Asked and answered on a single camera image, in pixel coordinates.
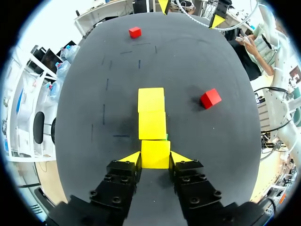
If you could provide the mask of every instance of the shirt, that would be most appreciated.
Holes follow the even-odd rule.
[[[268,65],[270,65],[274,68],[275,67],[276,51],[273,50],[273,49],[270,49],[269,46],[267,45],[267,43],[262,38],[262,35],[264,35],[266,37],[263,24],[259,24],[256,27],[256,29],[254,30],[253,34],[256,36],[256,39],[254,40],[254,44],[255,44],[260,56],[264,59],[264,61]],[[253,54],[250,54],[247,50],[246,50],[246,52],[248,53],[250,59],[255,64],[257,64],[257,66],[259,67],[259,69],[261,71],[261,74],[265,73],[263,67],[260,65],[260,63],[258,62],[256,57]]]

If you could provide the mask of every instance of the hand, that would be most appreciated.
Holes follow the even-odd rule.
[[[238,42],[240,45],[242,45],[242,46],[244,45],[244,41],[237,41],[237,42]]]
[[[249,39],[249,40],[250,40],[251,44],[244,40],[246,50],[249,53],[251,53],[252,55],[254,55],[255,57],[257,57],[259,55],[259,52],[255,46],[255,43],[254,43],[253,39]]]

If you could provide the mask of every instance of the black cable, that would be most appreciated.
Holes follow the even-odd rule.
[[[264,201],[266,201],[266,200],[269,200],[269,201],[272,203],[273,208],[274,208],[274,215],[275,215],[276,212],[277,212],[277,206],[276,206],[276,204],[275,204],[275,202],[274,202],[274,200],[273,200],[272,198],[264,197],[263,199],[261,199],[261,200],[258,202],[258,205],[261,205],[261,204],[262,204]]]
[[[287,124],[289,124],[290,122],[291,122],[291,120],[288,121],[286,124],[284,124],[284,125],[282,125],[282,126],[279,126],[278,128],[270,129],[270,130],[267,130],[267,131],[261,131],[261,133],[270,133],[270,132],[273,132],[273,131],[275,131],[275,130],[281,129],[281,128],[283,128],[284,126],[286,126]]]
[[[284,92],[284,93],[288,94],[288,91],[286,89],[279,88],[279,87],[273,87],[273,86],[262,87],[260,89],[255,90],[254,93],[256,93],[257,91],[262,90],[262,89],[271,89],[271,90],[274,90],[274,91]]]
[[[269,152],[263,152],[263,150],[261,150],[261,153],[262,153],[262,154],[267,154],[267,153],[270,153],[270,152],[272,152],[272,151],[269,151]],[[275,152],[286,152],[286,151],[275,150]]]
[[[47,163],[48,163],[49,161],[46,161],[46,163],[45,163],[45,170],[43,170],[43,168],[41,167],[41,164],[40,164],[40,162],[39,162],[39,165],[40,165],[40,168],[41,168],[41,170],[44,172],[44,173],[47,173]]]

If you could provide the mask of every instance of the stacked yellow blocks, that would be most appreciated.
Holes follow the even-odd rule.
[[[164,89],[139,89],[138,113],[142,168],[168,169],[170,141],[166,140]]]

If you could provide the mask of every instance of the yellow marker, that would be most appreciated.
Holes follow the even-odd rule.
[[[136,165],[139,155],[140,155],[140,152],[136,152],[136,153],[134,153],[134,154],[129,155],[128,157],[125,157],[125,158],[123,158],[123,159],[120,159],[119,161],[129,161],[129,162],[134,162],[135,165]]]
[[[142,168],[168,169],[170,141],[143,140],[141,143]]]
[[[139,139],[165,140],[166,114],[165,112],[139,113]]]
[[[213,20],[213,23],[212,23],[212,27],[210,28],[215,28],[216,26],[220,25],[222,22],[224,22],[225,19],[222,18],[221,16],[219,15],[215,15],[214,16],[214,20]]]
[[[163,88],[138,89],[138,112],[165,111]]]
[[[170,151],[171,152],[171,155],[173,157],[173,160],[174,160],[174,163],[176,162],[181,162],[181,161],[192,161],[191,159],[188,159],[176,152],[173,152],[173,151]]]
[[[158,0],[164,15],[167,15],[170,6],[170,0]]]

